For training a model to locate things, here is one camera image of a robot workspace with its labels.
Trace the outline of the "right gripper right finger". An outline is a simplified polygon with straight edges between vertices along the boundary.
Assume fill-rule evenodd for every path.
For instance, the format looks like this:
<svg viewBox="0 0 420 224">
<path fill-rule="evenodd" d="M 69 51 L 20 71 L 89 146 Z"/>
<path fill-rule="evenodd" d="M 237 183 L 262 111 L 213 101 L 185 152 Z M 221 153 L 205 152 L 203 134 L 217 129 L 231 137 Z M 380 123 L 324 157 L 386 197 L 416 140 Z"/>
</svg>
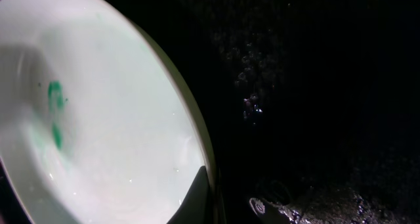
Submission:
<svg viewBox="0 0 420 224">
<path fill-rule="evenodd" d="M 287 206 L 275 205 L 264 199 L 250 198 L 249 206 L 264 224 L 299 224 L 302 216 Z"/>
</svg>

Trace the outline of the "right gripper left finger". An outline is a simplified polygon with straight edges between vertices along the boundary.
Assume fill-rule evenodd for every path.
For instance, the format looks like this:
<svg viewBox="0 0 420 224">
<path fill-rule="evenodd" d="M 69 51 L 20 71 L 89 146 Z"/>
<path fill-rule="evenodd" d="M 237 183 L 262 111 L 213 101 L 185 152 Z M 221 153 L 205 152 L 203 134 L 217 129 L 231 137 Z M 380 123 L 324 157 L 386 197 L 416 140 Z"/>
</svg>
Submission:
<svg viewBox="0 0 420 224">
<path fill-rule="evenodd" d="M 205 166 L 199 168 L 185 199 L 168 224 L 212 224 L 212 193 Z"/>
</svg>

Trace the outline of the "mint green plate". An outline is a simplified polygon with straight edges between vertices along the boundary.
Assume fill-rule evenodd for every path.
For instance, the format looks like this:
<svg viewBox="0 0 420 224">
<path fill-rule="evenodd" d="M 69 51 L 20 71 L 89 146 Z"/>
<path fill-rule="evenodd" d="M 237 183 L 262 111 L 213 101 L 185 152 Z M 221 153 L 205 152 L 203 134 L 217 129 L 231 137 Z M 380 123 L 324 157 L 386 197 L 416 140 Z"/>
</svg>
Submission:
<svg viewBox="0 0 420 224">
<path fill-rule="evenodd" d="M 168 223 L 200 167 L 200 110 L 105 0 L 1 0 L 1 163 L 32 223 Z"/>
</svg>

